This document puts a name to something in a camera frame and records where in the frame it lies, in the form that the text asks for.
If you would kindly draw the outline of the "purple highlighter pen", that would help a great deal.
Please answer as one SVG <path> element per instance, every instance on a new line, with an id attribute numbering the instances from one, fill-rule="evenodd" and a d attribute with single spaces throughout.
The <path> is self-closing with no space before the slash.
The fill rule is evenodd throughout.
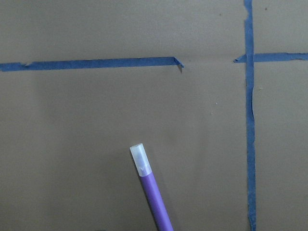
<path id="1" fill-rule="evenodd" d="M 172 231 L 173 226 L 143 144 L 131 146 L 130 152 L 158 230 Z"/>

